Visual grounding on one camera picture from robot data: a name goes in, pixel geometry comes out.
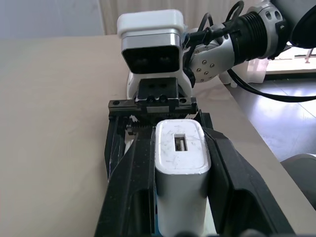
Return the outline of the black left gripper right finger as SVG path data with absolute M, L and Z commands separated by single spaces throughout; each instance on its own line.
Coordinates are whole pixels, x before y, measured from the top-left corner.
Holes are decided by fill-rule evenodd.
M 210 153 L 208 198 L 215 229 L 227 237 L 256 230 L 267 236 L 293 234 L 260 173 L 222 133 L 204 129 Z

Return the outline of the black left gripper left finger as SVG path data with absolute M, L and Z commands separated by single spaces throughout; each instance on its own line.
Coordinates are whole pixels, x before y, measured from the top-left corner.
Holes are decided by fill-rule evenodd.
M 113 170 L 97 222 L 97 237 L 155 233 L 155 133 L 140 131 Z

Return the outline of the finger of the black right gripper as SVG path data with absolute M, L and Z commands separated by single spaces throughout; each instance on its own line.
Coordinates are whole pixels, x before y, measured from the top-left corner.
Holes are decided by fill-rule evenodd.
M 213 124 L 209 113 L 198 112 L 196 115 L 196 121 L 199 122 L 202 127 L 213 129 Z
M 104 158 L 109 183 L 128 183 L 134 161 L 133 146 L 127 146 L 125 136 L 131 118 L 110 116 Z

